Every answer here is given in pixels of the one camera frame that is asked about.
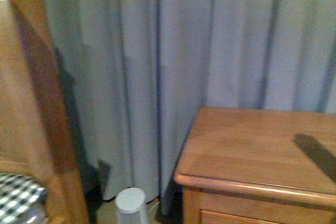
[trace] black and white checkered fabric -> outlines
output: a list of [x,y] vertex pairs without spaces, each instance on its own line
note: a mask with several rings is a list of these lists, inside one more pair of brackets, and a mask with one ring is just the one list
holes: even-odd
[[9,224],[31,204],[45,200],[46,190],[31,177],[0,173],[0,224]]

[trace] wooden drawer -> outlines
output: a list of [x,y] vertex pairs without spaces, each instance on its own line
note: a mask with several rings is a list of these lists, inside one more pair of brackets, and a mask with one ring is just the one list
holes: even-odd
[[219,212],[201,210],[202,224],[276,224],[275,222],[250,219],[241,216],[226,215]]

